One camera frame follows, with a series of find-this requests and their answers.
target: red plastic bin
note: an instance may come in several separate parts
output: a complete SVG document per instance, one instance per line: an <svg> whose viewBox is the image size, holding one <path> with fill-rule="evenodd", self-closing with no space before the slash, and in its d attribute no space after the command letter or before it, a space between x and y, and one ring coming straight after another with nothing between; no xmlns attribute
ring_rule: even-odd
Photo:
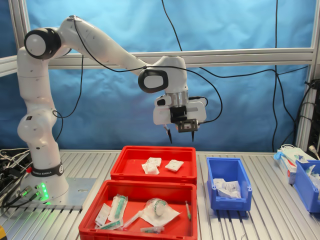
<svg viewBox="0 0 320 240"><path fill-rule="evenodd" d="M128 231L95 229L95 219L104 203L111 206L117 194L128 196L123 222L145 207L148 200L160 198L180 214L164 226L160 234L143 233L140 228L152 227L138 218ZM186 203L189 203L191 220L188 219ZM193 184L143 181L105 181L79 225L81 240L197 240L197 190Z"/></svg>
<svg viewBox="0 0 320 240"><path fill-rule="evenodd" d="M159 174L145 174L142 164L148 158L161 158ZM172 160L184 164L176 172L165 166ZM197 185L196 149L176 146L125 146L111 170L111 179Z"/></svg>

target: ribbed metal surface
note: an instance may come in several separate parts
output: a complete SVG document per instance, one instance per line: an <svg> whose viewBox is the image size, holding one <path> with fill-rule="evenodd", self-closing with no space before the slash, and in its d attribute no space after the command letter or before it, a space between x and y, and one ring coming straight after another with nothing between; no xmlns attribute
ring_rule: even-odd
<svg viewBox="0 0 320 240"><path fill-rule="evenodd" d="M82 211L70 209L9 209L0 213L0 225L9 240L79 240L78 225L120 151L64 150L61 159L68 177L97 178ZM210 209L206 157L241 158L253 189L251 211ZM199 240L320 240L320 214L309 214L296 190L269 153L197 152L197 207Z"/></svg>

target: blue curtain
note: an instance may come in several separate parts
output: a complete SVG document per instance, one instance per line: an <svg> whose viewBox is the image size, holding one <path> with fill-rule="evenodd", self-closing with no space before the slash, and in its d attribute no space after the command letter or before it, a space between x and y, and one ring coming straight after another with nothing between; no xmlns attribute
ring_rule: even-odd
<svg viewBox="0 0 320 240"><path fill-rule="evenodd" d="M182 49L250 49L275 46L275 0L191 1L165 0ZM31 29L58 27L69 15L77 15L101 28L129 52L179 51L175 35L160 0L75 1L28 0ZM278 47L310 47L315 0L280 0L278 8ZM303 66L278 66L283 73ZM247 74L274 66L208 67L221 76ZM219 90L223 112L215 122L204 124L195 133L178 133L172 126L174 146L193 146L198 151L270 152L275 129L272 109L275 75L272 72L216 78L199 68ZM305 89L307 69L280 76L286 107L296 116ZM52 97L57 110L68 115L74 108L80 88L80 70L50 70ZM19 147L24 143L17 126L26 113L19 95L16 74L0 79L0 146ZM206 96L207 119L215 118L220 102L214 89L202 78L188 73L190 96ZM85 69L83 92L74 114L64 120L58 140L61 149L121 149L125 145L169 146L162 126L153 124L154 100L162 93L140 90L130 72ZM277 85L275 109L278 129L275 147L293 129L284 110ZM60 120L53 128L57 136Z"/></svg>

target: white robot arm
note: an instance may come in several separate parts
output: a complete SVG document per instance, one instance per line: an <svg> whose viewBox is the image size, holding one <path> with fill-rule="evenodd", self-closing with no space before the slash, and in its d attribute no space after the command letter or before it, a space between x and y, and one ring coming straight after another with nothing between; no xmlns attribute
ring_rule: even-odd
<svg viewBox="0 0 320 240"><path fill-rule="evenodd" d="M203 99L189 100L183 58L163 56L155 64L146 64L77 16L69 16L59 28L38 28L28 32L24 46L17 54L17 75L27 114L20 121L18 135L27 143L33 165L31 174L23 179L20 188L29 189L30 194L38 191L35 202L57 198L68 190L58 144L52 135L57 118L53 115L56 109L50 91L48 64L71 49L100 63L112 62L132 70L144 92L164 90L165 94L154 102L153 121L156 125L164 125L170 141L167 124L175 124L178 132L192 132L193 140L194 131L207 117Z"/></svg>

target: blue plastic bin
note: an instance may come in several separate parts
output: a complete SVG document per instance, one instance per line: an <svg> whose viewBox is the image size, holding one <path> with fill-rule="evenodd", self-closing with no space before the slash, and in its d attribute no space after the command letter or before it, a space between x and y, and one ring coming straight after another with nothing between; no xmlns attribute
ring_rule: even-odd
<svg viewBox="0 0 320 240"><path fill-rule="evenodd" d="M208 186L210 205L213 210L250 211L252 188L239 158L207 157ZM226 198L218 196L214 179L224 179L226 182L238 181L242 198Z"/></svg>
<svg viewBox="0 0 320 240"><path fill-rule="evenodd" d="M308 162L301 164L299 161L296 161L294 187L308 212L320 213L319 191L306 174L306 169L312 165L315 165L312 171L320 174L320 161L308 160Z"/></svg>

